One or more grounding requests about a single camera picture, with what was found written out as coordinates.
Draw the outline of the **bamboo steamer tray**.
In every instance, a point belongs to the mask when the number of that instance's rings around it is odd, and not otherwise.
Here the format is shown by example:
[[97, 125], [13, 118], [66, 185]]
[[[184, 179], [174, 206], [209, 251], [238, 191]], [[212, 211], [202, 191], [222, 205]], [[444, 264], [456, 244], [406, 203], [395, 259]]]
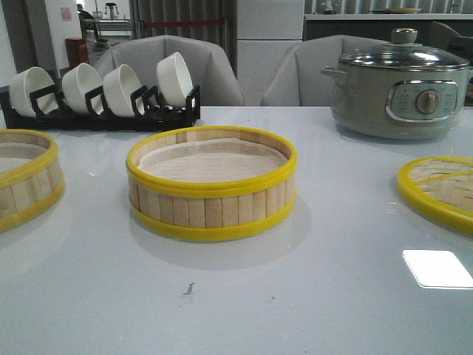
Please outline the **bamboo steamer tray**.
[[1, 231], [32, 220], [63, 196], [55, 139], [31, 129], [1, 130]]
[[134, 216], [152, 231], [209, 242], [281, 223], [296, 201], [296, 167], [290, 141], [240, 126], [159, 133], [126, 158]]

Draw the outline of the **red trash bin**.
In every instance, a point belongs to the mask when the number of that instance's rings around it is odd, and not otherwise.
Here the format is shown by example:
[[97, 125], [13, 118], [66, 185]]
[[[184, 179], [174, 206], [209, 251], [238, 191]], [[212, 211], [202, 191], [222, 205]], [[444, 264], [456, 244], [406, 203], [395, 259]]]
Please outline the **red trash bin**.
[[81, 63], [89, 63], [85, 38], [66, 38], [65, 45], [70, 69], [77, 67]]

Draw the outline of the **red barrier belt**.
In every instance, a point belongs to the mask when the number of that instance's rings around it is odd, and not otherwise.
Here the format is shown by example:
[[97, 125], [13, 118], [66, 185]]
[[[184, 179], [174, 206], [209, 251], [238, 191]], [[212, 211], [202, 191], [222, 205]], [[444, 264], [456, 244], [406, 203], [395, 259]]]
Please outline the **red barrier belt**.
[[162, 21], [162, 22], [150, 22], [150, 21], [139, 21], [145, 28], [173, 28], [173, 27], [202, 27], [202, 26], [213, 26], [223, 25], [225, 19], [207, 19], [207, 20], [196, 20], [196, 21]]

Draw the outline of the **glass pot lid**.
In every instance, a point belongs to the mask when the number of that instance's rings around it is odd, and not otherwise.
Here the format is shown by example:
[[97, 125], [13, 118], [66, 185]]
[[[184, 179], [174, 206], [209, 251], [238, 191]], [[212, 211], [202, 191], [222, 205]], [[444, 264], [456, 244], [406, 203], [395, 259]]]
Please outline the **glass pot lid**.
[[345, 53], [341, 64], [377, 69], [411, 71], [455, 71], [470, 68], [468, 60], [445, 50], [415, 43], [418, 31], [397, 28], [391, 31], [391, 42]]

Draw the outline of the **white refrigerator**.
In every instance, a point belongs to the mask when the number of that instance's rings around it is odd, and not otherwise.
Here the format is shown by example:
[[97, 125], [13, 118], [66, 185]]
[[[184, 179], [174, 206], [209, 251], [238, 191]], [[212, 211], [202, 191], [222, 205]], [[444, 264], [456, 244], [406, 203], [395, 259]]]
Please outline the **white refrigerator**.
[[258, 106], [285, 51], [302, 41], [303, 1], [236, 3], [236, 76], [247, 106]]

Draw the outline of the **left grey chair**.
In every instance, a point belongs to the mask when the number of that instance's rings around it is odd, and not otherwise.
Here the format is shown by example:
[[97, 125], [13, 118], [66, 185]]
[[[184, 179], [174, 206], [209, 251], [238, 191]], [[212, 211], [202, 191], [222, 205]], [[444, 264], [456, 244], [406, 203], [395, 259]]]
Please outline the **left grey chair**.
[[125, 41], [110, 47], [94, 68], [104, 77], [122, 64], [135, 71], [141, 84], [164, 91], [168, 104], [185, 99], [196, 85], [203, 106], [244, 104], [227, 55], [210, 42], [175, 35]]

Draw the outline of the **right grey chair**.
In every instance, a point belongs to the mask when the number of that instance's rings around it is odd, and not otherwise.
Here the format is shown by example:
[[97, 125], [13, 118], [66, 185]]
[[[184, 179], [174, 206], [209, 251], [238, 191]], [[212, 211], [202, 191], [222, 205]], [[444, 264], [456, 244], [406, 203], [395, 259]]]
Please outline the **right grey chair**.
[[270, 83], [262, 94], [263, 107], [328, 107], [333, 80], [324, 67], [336, 67], [339, 56], [383, 41], [351, 35], [332, 35], [303, 41], [282, 56]]

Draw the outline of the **white bowl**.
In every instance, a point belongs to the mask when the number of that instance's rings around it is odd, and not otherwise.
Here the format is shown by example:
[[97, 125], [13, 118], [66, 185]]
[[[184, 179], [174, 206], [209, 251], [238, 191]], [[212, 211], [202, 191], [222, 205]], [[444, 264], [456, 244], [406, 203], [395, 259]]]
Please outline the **white bowl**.
[[156, 71], [165, 102], [169, 106], [184, 107], [186, 98], [193, 89], [193, 82], [181, 53], [175, 52], [159, 61]]
[[53, 85], [49, 73], [40, 67], [31, 67], [18, 73], [9, 85], [10, 103], [13, 109], [23, 117], [34, 118], [30, 93]]
[[127, 64], [121, 64], [106, 74], [103, 92], [111, 111], [119, 117], [134, 117], [131, 94], [142, 86], [135, 71]]
[[82, 115], [88, 115], [85, 94], [103, 85], [103, 80], [94, 67], [80, 63], [62, 78], [62, 91], [70, 109]]

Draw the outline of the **black dish rack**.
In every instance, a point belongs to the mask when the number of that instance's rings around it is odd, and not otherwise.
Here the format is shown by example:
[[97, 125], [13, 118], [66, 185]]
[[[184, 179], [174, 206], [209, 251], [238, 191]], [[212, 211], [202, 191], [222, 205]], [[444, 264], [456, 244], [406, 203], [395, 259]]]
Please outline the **black dish rack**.
[[64, 93], [54, 84], [32, 92], [30, 98], [31, 118], [18, 114], [13, 109], [9, 89], [1, 88], [1, 108], [8, 129], [165, 132], [192, 127], [200, 119], [200, 87], [197, 85], [187, 95], [183, 108], [165, 105], [163, 94], [156, 86], [143, 86], [130, 95], [130, 118], [119, 117], [111, 111], [103, 87], [85, 94], [85, 115], [73, 112], [65, 104]]

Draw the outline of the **grey chair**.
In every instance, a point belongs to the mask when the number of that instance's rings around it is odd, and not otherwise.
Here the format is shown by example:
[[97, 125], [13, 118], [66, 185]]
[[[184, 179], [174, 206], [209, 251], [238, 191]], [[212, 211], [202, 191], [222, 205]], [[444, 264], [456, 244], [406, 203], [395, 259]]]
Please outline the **grey chair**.
[[324, 67], [336, 67], [339, 56], [383, 41], [351, 35], [332, 35], [303, 41], [282, 56], [270, 83], [262, 94], [263, 107], [328, 107], [333, 80]]
[[227, 55], [210, 42], [175, 35], [125, 41], [110, 47], [94, 68], [104, 77], [122, 64], [135, 71], [141, 84], [164, 91], [168, 104], [185, 99], [196, 85], [203, 106], [244, 104]]

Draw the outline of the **bamboo steamer lid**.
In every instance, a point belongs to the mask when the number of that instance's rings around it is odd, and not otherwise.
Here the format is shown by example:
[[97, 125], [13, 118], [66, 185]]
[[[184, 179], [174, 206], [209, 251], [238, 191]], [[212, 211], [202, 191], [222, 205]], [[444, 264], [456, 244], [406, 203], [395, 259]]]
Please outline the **bamboo steamer lid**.
[[423, 216], [472, 235], [472, 158], [427, 157], [403, 165], [400, 196]]

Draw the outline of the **green electric cooking pot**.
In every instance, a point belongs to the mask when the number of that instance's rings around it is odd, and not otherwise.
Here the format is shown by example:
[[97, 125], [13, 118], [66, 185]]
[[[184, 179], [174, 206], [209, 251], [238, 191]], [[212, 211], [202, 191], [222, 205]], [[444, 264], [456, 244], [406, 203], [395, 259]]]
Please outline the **green electric cooking pot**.
[[422, 140], [458, 125], [472, 68], [396, 70], [339, 64], [324, 67], [333, 79], [336, 122], [365, 135]]

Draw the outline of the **grey kitchen counter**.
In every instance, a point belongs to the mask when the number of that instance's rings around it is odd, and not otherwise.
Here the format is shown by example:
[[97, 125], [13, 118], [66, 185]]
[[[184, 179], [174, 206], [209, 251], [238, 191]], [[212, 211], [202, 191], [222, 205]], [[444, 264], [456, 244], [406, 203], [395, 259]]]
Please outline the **grey kitchen counter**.
[[339, 14], [306, 15], [302, 39], [349, 35], [388, 40], [392, 29], [409, 27], [418, 31], [420, 42], [428, 43], [433, 21], [447, 24], [462, 36], [472, 35], [471, 14]]

